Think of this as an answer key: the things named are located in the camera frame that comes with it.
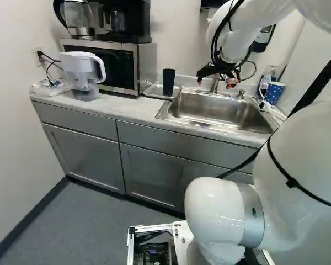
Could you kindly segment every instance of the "power outlet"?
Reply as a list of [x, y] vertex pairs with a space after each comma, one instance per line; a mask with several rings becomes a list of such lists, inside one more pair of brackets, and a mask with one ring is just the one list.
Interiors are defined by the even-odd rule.
[[31, 53], [32, 53], [32, 56], [34, 58], [35, 64], [37, 65], [37, 67], [40, 67], [40, 66], [43, 66], [42, 65], [43, 61], [42, 61], [41, 58], [39, 58], [39, 56], [37, 54], [38, 51], [43, 51], [43, 49], [40, 48], [40, 47], [31, 48]]

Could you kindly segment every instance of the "floor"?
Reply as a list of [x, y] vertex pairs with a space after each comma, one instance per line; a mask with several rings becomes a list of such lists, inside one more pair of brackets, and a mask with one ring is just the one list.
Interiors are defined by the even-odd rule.
[[125, 265], [129, 226], [176, 220], [69, 183], [13, 243], [0, 259], [0, 265]]

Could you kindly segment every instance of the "blue mug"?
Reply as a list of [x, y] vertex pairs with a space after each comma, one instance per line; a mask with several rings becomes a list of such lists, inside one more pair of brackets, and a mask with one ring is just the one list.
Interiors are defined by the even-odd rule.
[[265, 95], [265, 101], [271, 105], [275, 105], [280, 98], [286, 84], [279, 82], [270, 82]]

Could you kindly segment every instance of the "gray countertop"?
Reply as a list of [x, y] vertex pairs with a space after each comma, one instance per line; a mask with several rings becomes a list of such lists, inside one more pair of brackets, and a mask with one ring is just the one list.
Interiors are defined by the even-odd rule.
[[80, 112], [104, 116], [107, 118], [128, 121], [131, 123], [147, 125], [154, 128], [185, 133], [208, 139], [230, 142], [249, 147], [260, 147], [269, 137], [268, 135], [252, 134], [250, 136], [240, 132], [214, 131], [199, 126], [178, 124], [171, 121], [156, 119], [155, 116], [164, 103], [164, 100], [140, 96], [136, 99], [121, 96], [101, 94], [91, 102], [75, 100], [71, 92], [55, 97], [44, 98], [34, 94], [30, 95], [32, 101], [42, 102], [57, 107], [73, 109]]

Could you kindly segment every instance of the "sink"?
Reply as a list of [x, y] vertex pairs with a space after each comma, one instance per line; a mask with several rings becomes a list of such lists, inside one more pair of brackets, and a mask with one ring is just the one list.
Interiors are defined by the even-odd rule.
[[165, 102], [156, 118], [215, 130], [271, 134], [277, 128], [270, 114], [259, 111], [255, 98], [205, 94], [183, 88], [175, 100]]

